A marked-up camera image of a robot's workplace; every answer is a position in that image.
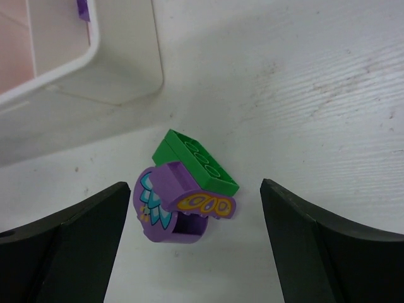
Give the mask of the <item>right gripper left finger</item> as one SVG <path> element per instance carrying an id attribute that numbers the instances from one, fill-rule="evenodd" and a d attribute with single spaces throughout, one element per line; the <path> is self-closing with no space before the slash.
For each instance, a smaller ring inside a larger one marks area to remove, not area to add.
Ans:
<path id="1" fill-rule="evenodd" d="M 1 302 L 103 302 L 130 194 L 118 182 L 1 232 Z"/>

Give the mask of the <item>purple printed lego brick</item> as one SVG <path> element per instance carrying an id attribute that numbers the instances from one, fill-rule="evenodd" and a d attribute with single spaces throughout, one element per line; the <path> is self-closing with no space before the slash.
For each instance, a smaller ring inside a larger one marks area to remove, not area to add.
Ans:
<path id="1" fill-rule="evenodd" d="M 87 0 L 76 0 L 76 3 L 80 19 L 86 22 L 90 22 Z"/>

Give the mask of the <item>green rectangular lego brick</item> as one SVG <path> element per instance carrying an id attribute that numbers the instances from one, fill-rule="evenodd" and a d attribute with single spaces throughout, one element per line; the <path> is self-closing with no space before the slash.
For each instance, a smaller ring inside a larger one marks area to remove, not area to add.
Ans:
<path id="1" fill-rule="evenodd" d="M 180 161 L 206 191 L 234 196 L 240 188 L 199 141 L 173 129 L 168 130 L 152 160 L 156 166 Z"/>

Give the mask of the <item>purple round flower lego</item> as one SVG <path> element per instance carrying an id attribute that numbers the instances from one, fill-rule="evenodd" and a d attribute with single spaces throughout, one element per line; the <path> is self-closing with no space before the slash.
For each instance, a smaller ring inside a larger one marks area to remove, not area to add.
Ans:
<path id="1" fill-rule="evenodd" d="M 206 191 L 181 162 L 145 169 L 134 186 L 133 205 L 144 235 L 152 242 L 192 244 L 209 218 L 230 219 L 235 199 Z"/>

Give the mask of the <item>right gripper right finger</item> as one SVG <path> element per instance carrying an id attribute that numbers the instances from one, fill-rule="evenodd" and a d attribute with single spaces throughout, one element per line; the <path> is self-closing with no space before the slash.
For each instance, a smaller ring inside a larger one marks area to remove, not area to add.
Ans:
<path id="1" fill-rule="evenodd" d="M 265 179 L 264 219 L 285 302 L 403 302 L 403 235 L 316 206 Z"/>

